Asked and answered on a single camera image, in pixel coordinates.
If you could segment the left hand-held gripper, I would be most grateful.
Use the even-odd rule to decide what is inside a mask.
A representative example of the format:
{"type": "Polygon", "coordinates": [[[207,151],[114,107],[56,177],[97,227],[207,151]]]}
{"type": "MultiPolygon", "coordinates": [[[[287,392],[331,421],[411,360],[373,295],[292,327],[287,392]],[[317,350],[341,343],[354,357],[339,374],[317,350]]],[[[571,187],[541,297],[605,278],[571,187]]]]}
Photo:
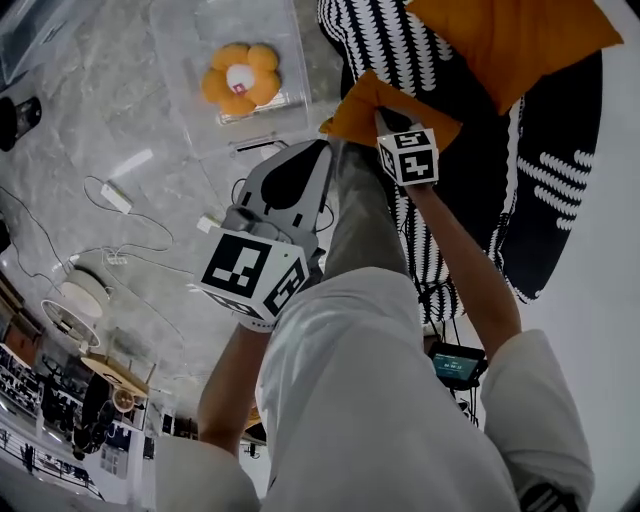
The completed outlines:
{"type": "Polygon", "coordinates": [[[277,320],[319,257],[331,161],[329,143],[314,139],[258,164],[222,226],[209,231],[194,286],[251,321],[277,320]]]}

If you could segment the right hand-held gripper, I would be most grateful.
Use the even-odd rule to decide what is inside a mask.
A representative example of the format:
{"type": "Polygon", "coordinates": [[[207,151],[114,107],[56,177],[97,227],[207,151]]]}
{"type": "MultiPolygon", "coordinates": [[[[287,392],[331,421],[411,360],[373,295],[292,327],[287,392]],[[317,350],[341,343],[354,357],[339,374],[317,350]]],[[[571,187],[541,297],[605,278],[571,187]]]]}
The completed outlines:
{"type": "Polygon", "coordinates": [[[382,169],[398,186],[438,181],[439,150],[432,129],[423,129],[419,119],[392,109],[376,111],[375,124],[382,169]]]}

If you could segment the small rectangular orange cushion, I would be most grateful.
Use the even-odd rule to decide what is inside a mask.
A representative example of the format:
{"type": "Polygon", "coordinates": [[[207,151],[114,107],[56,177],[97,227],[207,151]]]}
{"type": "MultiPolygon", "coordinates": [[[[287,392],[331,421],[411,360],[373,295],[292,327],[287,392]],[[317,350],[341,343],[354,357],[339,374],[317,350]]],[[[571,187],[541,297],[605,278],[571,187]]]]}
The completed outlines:
{"type": "Polygon", "coordinates": [[[415,115],[425,128],[434,130],[439,150],[446,149],[462,127],[460,122],[379,80],[368,70],[349,90],[334,115],[321,125],[320,132],[374,148],[378,137],[375,113],[379,107],[415,115]]]}

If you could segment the orange flower plush toy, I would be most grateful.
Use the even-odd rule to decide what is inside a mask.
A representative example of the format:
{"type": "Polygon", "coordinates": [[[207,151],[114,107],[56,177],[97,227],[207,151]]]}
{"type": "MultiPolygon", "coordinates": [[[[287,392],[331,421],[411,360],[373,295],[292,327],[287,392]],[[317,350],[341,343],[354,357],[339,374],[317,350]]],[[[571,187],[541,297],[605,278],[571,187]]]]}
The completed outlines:
{"type": "Polygon", "coordinates": [[[279,56],[270,46],[231,43],[213,54],[201,80],[204,98],[228,116],[246,116],[269,104],[281,88],[279,56]]]}

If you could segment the large square orange cushion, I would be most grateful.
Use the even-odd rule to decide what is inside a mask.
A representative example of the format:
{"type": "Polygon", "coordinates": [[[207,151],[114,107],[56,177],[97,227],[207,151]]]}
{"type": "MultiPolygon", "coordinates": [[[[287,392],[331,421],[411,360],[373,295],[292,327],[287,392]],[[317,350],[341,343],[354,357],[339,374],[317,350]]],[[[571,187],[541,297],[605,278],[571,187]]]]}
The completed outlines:
{"type": "Polygon", "coordinates": [[[465,59],[499,114],[540,78],[623,42],[594,0],[412,0],[406,10],[465,59]]]}

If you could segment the clear plastic storage bin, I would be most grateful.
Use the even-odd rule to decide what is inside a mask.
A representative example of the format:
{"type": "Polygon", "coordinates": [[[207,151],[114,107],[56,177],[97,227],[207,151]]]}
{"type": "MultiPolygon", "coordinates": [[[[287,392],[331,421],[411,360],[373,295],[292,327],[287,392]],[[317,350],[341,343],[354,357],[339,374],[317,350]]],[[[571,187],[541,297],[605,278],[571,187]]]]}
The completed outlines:
{"type": "Polygon", "coordinates": [[[293,0],[154,0],[150,23],[172,107],[195,157],[309,128],[311,95],[293,0]],[[233,43],[264,44],[279,58],[279,92],[246,116],[222,113],[201,90],[214,52],[233,43]]]}

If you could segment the person's right forearm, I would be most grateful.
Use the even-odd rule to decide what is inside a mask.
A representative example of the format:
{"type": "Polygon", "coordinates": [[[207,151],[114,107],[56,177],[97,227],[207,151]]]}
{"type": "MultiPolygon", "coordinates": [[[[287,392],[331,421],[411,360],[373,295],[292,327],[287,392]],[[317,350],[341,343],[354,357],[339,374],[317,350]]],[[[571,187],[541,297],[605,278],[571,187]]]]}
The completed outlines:
{"type": "Polygon", "coordinates": [[[449,269],[488,359],[522,332],[515,298],[503,276],[429,185],[407,188],[449,269]]]}

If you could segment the person's left forearm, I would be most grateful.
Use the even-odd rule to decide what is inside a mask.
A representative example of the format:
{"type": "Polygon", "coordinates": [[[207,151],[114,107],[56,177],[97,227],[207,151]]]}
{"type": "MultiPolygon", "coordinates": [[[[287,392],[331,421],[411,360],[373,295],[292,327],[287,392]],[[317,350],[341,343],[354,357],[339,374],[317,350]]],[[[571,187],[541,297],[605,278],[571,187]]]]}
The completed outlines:
{"type": "Polygon", "coordinates": [[[238,325],[213,369],[197,409],[199,441],[238,457],[271,335],[238,325]]]}

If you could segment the person's grey trousers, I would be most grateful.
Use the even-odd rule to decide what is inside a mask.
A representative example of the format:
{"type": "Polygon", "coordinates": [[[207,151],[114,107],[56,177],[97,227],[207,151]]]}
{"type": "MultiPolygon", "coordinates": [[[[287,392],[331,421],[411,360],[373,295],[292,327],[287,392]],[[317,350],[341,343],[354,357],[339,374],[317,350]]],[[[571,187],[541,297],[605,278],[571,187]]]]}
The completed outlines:
{"type": "Polygon", "coordinates": [[[359,146],[333,139],[339,217],[327,253],[324,278],[364,268],[408,274],[404,250],[387,197],[359,146]]]}

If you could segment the black white patterned blanket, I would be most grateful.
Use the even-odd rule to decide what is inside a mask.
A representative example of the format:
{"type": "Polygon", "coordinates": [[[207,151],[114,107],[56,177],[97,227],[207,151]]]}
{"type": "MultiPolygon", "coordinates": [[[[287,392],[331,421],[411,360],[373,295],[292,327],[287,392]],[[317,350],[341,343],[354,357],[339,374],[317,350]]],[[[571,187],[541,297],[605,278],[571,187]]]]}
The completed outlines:
{"type": "Polygon", "coordinates": [[[317,0],[343,59],[341,88],[366,72],[461,125],[440,156],[435,192],[497,265],[536,300],[578,217],[599,135],[600,54],[541,78],[498,115],[464,59],[406,9],[409,0],[317,0]]]}

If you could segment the white wristband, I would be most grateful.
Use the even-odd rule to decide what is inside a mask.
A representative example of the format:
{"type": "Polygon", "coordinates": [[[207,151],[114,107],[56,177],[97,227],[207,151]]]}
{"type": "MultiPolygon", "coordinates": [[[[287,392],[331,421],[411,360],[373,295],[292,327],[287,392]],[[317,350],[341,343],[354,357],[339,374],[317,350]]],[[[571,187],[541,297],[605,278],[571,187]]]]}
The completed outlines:
{"type": "Polygon", "coordinates": [[[257,333],[271,333],[277,324],[276,320],[265,321],[264,319],[241,313],[235,313],[234,317],[241,326],[257,333]]]}

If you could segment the white power strip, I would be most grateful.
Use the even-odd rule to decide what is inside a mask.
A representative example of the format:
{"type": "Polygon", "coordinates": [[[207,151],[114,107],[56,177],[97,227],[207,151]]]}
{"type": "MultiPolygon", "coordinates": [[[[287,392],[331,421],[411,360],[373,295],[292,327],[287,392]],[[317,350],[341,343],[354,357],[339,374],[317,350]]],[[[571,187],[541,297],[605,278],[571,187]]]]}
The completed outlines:
{"type": "Polygon", "coordinates": [[[116,187],[105,182],[100,194],[122,214],[128,215],[131,212],[133,203],[116,187]]]}

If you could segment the person's white shirt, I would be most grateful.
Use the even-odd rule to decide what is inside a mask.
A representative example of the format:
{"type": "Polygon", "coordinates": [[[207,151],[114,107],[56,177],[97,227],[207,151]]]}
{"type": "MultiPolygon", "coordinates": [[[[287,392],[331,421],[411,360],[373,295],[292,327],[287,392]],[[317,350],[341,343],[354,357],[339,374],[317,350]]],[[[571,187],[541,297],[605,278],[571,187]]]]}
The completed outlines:
{"type": "Polygon", "coordinates": [[[529,330],[497,351],[477,428],[424,353],[416,305],[407,277],[376,268],[292,299],[255,391],[266,495],[230,453],[164,438],[157,512],[521,512],[541,483],[587,512],[589,448],[546,335],[529,330]]]}

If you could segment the round cream stool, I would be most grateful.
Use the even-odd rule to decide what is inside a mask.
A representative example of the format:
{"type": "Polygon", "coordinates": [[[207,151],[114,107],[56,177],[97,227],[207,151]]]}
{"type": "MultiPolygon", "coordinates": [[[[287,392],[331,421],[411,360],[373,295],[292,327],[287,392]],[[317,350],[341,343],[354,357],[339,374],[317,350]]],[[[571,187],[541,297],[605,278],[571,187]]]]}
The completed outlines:
{"type": "Polygon", "coordinates": [[[62,295],[86,316],[98,319],[106,312],[110,300],[106,287],[84,270],[70,271],[60,290],[62,295]]]}

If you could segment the black device with screen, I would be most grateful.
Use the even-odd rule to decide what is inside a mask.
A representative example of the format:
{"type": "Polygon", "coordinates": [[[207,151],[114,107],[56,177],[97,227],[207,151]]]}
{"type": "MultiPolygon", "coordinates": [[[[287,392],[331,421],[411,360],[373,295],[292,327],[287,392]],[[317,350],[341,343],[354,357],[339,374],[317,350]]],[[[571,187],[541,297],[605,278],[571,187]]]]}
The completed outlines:
{"type": "Polygon", "coordinates": [[[454,391],[478,387],[480,377],[488,368],[483,350],[461,345],[434,342],[428,357],[440,382],[454,391]]]}

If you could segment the wooden table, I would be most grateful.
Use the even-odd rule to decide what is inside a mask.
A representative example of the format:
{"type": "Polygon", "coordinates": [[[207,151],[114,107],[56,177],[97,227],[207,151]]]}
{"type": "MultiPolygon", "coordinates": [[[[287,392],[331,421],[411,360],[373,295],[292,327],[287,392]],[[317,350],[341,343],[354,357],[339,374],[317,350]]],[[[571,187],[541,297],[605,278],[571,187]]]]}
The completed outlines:
{"type": "Polygon", "coordinates": [[[114,358],[101,354],[88,354],[81,357],[80,360],[115,388],[125,389],[135,397],[148,397],[148,381],[143,381],[137,377],[129,368],[114,358]]]}

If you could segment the black mesh waste bin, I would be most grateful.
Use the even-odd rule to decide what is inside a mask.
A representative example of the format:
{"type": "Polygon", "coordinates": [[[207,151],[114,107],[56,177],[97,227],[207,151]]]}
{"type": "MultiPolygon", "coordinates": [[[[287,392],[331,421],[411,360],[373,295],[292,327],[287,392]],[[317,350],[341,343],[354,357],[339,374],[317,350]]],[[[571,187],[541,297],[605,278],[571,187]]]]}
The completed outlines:
{"type": "Polygon", "coordinates": [[[27,132],[35,128],[41,121],[42,106],[37,97],[31,97],[28,100],[18,104],[16,111],[16,136],[18,138],[24,136],[27,132]]]}

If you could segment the translucent lidded bin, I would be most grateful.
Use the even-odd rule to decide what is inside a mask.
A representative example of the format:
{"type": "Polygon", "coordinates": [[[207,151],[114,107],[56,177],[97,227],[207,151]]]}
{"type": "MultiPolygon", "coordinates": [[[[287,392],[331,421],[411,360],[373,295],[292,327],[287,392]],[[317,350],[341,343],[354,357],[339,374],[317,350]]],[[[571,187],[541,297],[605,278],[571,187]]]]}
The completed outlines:
{"type": "Polygon", "coordinates": [[[51,58],[91,6],[88,0],[11,0],[0,16],[0,88],[51,58]]]}

